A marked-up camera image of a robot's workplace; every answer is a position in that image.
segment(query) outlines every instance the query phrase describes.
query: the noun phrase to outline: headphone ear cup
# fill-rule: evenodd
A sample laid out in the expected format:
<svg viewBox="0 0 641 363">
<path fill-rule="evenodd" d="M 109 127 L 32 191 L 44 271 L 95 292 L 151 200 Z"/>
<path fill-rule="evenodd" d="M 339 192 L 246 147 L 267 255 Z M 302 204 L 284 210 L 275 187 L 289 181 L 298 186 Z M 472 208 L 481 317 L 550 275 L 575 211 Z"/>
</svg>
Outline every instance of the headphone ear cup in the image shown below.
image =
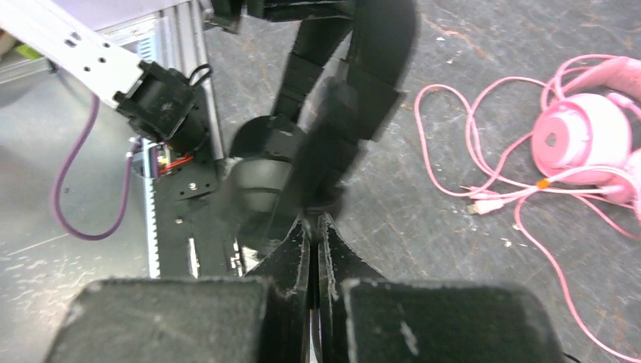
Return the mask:
<svg viewBox="0 0 641 363">
<path fill-rule="evenodd" d="M 641 191 L 641 149 L 635 150 L 627 158 L 623 170 L 630 175 L 634 185 L 630 185 L 625 178 L 619 175 L 615 175 L 603 185 L 606 188 L 620 189 L 620 191 L 604 196 L 607 200 L 617 204 L 630 202 L 634 199 L 636 191 Z"/>
<path fill-rule="evenodd" d="M 622 168 L 632 148 L 632 131 L 625 113 L 609 99 L 580 93 L 550 105 L 532 130 L 532 157 L 550 177 L 589 165 Z M 578 172 L 561 180 L 574 185 L 600 185 L 611 173 Z"/>
</svg>

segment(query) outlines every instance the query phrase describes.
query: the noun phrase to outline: scratched surface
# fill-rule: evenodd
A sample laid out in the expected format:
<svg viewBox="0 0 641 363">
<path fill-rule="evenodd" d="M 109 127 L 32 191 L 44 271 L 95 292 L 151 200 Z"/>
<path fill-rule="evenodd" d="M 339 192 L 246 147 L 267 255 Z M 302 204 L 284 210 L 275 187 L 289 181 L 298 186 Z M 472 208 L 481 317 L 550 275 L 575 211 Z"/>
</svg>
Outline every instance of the scratched surface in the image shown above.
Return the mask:
<svg viewBox="0 0 641 363">
<path fill-rule="evenodd" d="M 406 104 L 412 105 L 430 83 L 453 85 L 474 98 L 502 76 L 548 78 L 575 55 L 635 55 L 641 46 L 639 11 L 636 0 L 420 0 L 420 40 L 403 85 Z M 296 28 L 244 20 L 241 36 L 207 34 L 227 142 L 239 125 L 271 109 Z M 538 92 L 533 85 L 507 85 L 482 105 L 478 123 L 490 165 L 531 128 Z M 313 106 L 308 109 L 313 116 Z M 431 95 L 422 111 L 439 180 L 449 188 L 480 185 L 485 177 L 464 147 L 460 104 L 447 95 Z M 530 182 L 540 178 L 527 146 L 510 157 L 506 175 Z M 574 323 L 550 264 L 514 229 L 512 206 L 468 216 L 467 201 L 436 190 L 425 173 L 411 106 L 401 108 L 380 142 L 369 145 L 347 183 L 348 207 L 339 228 L 388 278 L 524 284 L 543 301 L 567 352 L 584 362 L 619 361 Z M 607 211 L 638 230 L 631 214 Z M 639 242 L 620 236 L 570 197 L 532 197 L 523 216 L 565 269 L 585 324 L 609 346 L 640 356 Z"/>
<path fill-rule="evenodd" d="M 141 185 L 132 182 L 125 221 L 111 237 L 85 242 L 51 216 L 57 170 L 84 125 L 89 93 L 46 73 L 0 87 L 0 361 L 42 361 L 67 310 L 89 282 L 147 275 Z M 63 210 L 85 233 L 116 218 L 132 132 L 102 110 L 64 183 Z"/>
</svg>

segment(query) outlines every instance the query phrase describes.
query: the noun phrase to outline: yellow-green object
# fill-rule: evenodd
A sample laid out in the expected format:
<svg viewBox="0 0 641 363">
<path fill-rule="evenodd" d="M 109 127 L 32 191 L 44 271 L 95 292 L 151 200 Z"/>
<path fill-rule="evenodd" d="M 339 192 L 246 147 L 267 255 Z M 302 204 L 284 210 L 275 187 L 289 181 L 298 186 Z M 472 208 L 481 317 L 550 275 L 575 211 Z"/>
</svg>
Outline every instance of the yellow-green object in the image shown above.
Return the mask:
<svg viewBox="0 0 641 363">
<path fill-rule="evenodd" d="M 28 59 L 38 59 L 42 57 L 42 54 L 38 53 L 35 49 L 29 47 L 26 44 L 18 45 L 16 51 L 22 54 L 23 57 Z"/>
</svg>

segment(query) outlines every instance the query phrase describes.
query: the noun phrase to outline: pink headphones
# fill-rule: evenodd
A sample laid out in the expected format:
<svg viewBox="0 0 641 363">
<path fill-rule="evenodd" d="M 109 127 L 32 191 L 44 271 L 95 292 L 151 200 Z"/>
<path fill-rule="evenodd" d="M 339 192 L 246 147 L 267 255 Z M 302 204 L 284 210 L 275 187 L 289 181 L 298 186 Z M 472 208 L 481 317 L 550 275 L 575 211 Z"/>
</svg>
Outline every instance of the pink headphones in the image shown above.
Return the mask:
<svg viewBox="0 0 641 363">
<path fill-rule="evenodd" d="M 561 179 L 575 185 L 605 187 L 604 197 L 613 203 L 627 203 L 641 190 L 641 150 L 631 152 L 630 122 L 621 108 L 641 116 L 628 97 L 618 93 L 601 96 L 578 93 L 604 85 L 641 100 L 641 60 L 613 57 L 590 67 L 557 91 L 554 101 L 538 118 L 532 132 L 532 156 L 547 177 L 579 166 L 612 166 L 630 174 L 635 185 L 619 175 L 584 171 Z"/>
</svg>

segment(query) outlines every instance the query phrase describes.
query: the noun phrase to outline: pink cord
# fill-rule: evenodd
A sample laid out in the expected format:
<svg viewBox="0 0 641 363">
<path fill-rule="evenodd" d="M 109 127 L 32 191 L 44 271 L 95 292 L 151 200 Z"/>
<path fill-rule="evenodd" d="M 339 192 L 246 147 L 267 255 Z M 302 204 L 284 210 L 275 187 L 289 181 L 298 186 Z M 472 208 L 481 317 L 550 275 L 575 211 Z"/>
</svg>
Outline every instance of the pink cord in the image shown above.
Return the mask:
<svg viewBox="0 0 641 363">
<path fill-rule="evenodd" d="M 502 79 L 497 80 L 496 82 L 492 83 L 489 85 L 486 89 L 484 89 L 481 94 L 474 100 L 472 105 L 469 104 L 469 102 L 466 100 L 466 98 L 455 88 L 450 87 L 449 85 L 442 85 L 442 84 L 434 84 L 434 85 L 428 85 L 425 88 L 423 88 L 419 94 L 416 97 L 416 100 L 414 101 L 414 116 L 416 118 L 416 127 L 418 128 L 419 131 L 419 138 L 420 138 L 420 143 L 421 143 L 421 149 L 423 151 L 423 160 L 425 161 L 425 167 L 427 174 L 429 178 L 432 180 L 432 183 L 434 183 L 434 186 L 443 193 L 447 195 L 451 195 L 453 197 L 471 197 L 472 199 L 477 200 L 477 202 L 484 201 L 484 200 L 497 200 L 498 205 L 494 204 L 491 207 L 488 208 L 487 211 L 491 210 L 496 210 L 498 208 L 501 208 L 503 205 L 507 203 L 511 203 L 514 200 L 517 200 L 516 208 L 514 209 L 514 218 L 516 221 L 516 225 L 519 227 L 519 229 L 523 232 L 523 234 L 534 244 L 536 247 L 538 247 L 545 257 L 548 258 L 550 261 L 550 264 L 552 267 L 554 267 L 556 274 L 559 278 L 559 283 L 561 284 L 561 288 L 563 290 L 563 296 L 565 297 L 565 301 L 568 305 L 568 308 L 570 310 L 570 313 L 574 320 L 577 322 L 578 326 L 581 328 L 581 330 L 599 347 L 601 347 L 603 350 L 606 352 L 615 355 L 625 361 L 630 361 L 633 363 L 641 363 L 641 358 L 633 358 L 628 355 L 624 355 L 622 353 L 619 353 L 612 348 L 608 347 L 606 344 L 602 343 L 599 339 L 597 339 L 587 328 L 585 323 L 581 320 L 580 315 L 577 312 L 576 307 L 574 306 L 574 303 L 572 302 L 572 298 L 570 296 L 570 291 L 568 289 L 568 283 L 565 279 L 565 276 L 563 274 L 563 270 L 561 270 L 561 267 L 559 266 L 559 263 L 556 261 L 552 253 L 550 253 L 541 242 L 539 242 L 536 238 L 534 238 L 526 229 L 525 226 L 522 223 L 521 220 L 521 208 L 523 204 L 525 203 L 525 200 L 528 199 L 532 194 L 535 194 L 539 191 L 544 191 L 547 193 L 557 193 L 557 194 L 569 194 L 577 199 L 579 201 L 585 203 L 588 205 L 589 208 L 591 208 L 598 216 L 603 218 L 606 223 L 608 223 L 610 226 L 612 226 L 616 231 L 619 233 L 623 234 L 626 237 L 633 238 L 633 239 L 641 239 L 641 235 L 635 235 L 630 233 L 629 231 L 624 230 L 621 226 L 617 225 L 614 221 L 612 221 L 608 216 L 605 215 L 605 213 L 600 210 L 596 205 L 591 203 L 588 199 L 593 199 L 593 200 L 601 200 L 607 202 L 605 198 L 596 196 L 594 194 L 603 194 L 604 189 L 602 188 L 594 188 L 594 189 L 584 189 L 584 190 L 568 190 L 568 189 L 561 189 L 561 188 L 547 188 L 547 185 L 556 182 L 558 180 L 561 180 L 567 176 L 570 176 L 571 174 L 577 173 L 577 172 L 584 172 L 586 170 L 595 170 L 595 171 L 601 171 L 601 172 L 609 172 L 613 175 L 619 175 L 621 176 L 624 180 L 626 180 L 628 183 L 633 183 L 631 177 L 629 174 L 624 172 L 623 170 L 617 169 L 617 168 L 612 168 L 612 167 L 607 167 L 607 166 L 582 166 L 580 168 L 574 168 L 574 169 L 569 169 L 561 174 L 555 175 L 553 177 L 544 179 L 545 185 L 543 187 L 537 186 L 537 185 L 528 185 L 525 183 L 521 183 L 519 181 L 513 181 L 511 179 L 505 178 L 500 174 L 501 169 L 505 165 L 505 162 L 507 160 L 507 157 L 509 154 L 516 149 L 523 141 L 527 140 L 531 136 L 531 132 L 529 132 L 526 135 L 523 135 L 521 138 L 518 140 L 514 141 L 500 156 L 500 159 L 498 161 L 498 164 L 495 169 L 492 169 L 486 162 L 483 157 L 482 151 L 481 151 L 481 140 L 478 135 L 478 128 L 476 126 L 476 119 L 475 119 L 475 112 L 478 109 L 478 106 L 481 104 L 483 99 L 490 93 L 492 92 L 497 86 L 505 83 L 505 82 L 512 82 L 512 81 L 521 81 L 521 82 L 530 82 L 534 83 L 535 85 L 539 85 L 543 87 L 543 91 L 541 92 L 540 96 L 540 105 L 541 105 L 541 110 L 544 111 L 547 109 L 552 101 L 555 99 L 565 99 L 565 93 L 564 89 L 562 86 L 562 78 L 564 76 L 567 76 L 571 73 L 577 73 L 577 72 L 584 72 L 585 70 L 590 69 L 590 66 L 581 66 L 581 67 L 574 67 L 574 68 L 569 68 L 572 64 L 581 62 L 581 61 L 592 61 L 592 60 L 608 60 L 612 59 L 614 56 L 612 55 L 607 55 L 607 54 L 588 54 L 588 55 L 582 55 L 580 57 L 575 57 L 572 58 L 571 60 L 566 61 L 564 64 L 561 65 L 561 67 L 556 71 L 554 77 L 548 82 L 548 83 L 543 83 L 541 81 L 538 81 L 536 79 L 532 78 L 526 78 L 526 77 L 517 77 L 517 76 L 511 76 L 511 77 L 505 77 Z M 421 120 L 421 115 L 420 115 L 420 104 L 421 101 L 424 97 L 424 95 L 427 92 L 431 92 L 434 90 L 439 90 L 439 89 L 445 89 L 449 92 L 452 92 L 454 95 L 456 95 L 463 106 L 466 109 L 467 112 L 467 118 L 466 118 L 466 126 L 465 126 L 465 142 L 467 146 L 467 150 L 469 152 L 469 155 L 471 156 L 472 160 L 474 163 L 477 165 L 480 170 L 482 170 L 484 173 L 489 175 L 489 179 L 481 186 L 477 188 L 467 188 L 469 191 L 463 192 L 463 193 L 458 193 L 454 191 L 449 191 L 445 187 L 443 187 L 437 180 L 434 175 L 434 172 L 432 171 L 432 165 L 429 162 L 429 152 L 427 150 L 427 141 L 425 137 L 425 131 L 423 129 L 423 122 Z M 550 100 L 550 92 L 553 92 L 554 98 Z M 639 109 L 636 105 L 632 104 L 628 108 L 630 108 L 634 113 L 638 113 L 641 115 L 641 109 Z M 502 182 L 506 182 L 507 184 L 515 185 L 518 186 L 521 189 L 520 191 L 512 192 L 512 193 L 507 193 L 507 194 L 498 194 L 493 191 L 489 191 L 488 188 L 490 185 L 492 185 L 496 180 L 500 180 Z M 639 194 L 639 191 L 636 191 L 636 197 L 635 200 L 641 200 L 641 194 Z M 633 206 L 629 204 L 623 204 L 621 205 L 622 207 L 628 208 L 628 209 L 633 209 L 634 212 L 636 213 L 637 219 L 639 219 L 639 223 L 641 224 L 641 203 L 635 202 L 633 203 Z"/>
</svg>

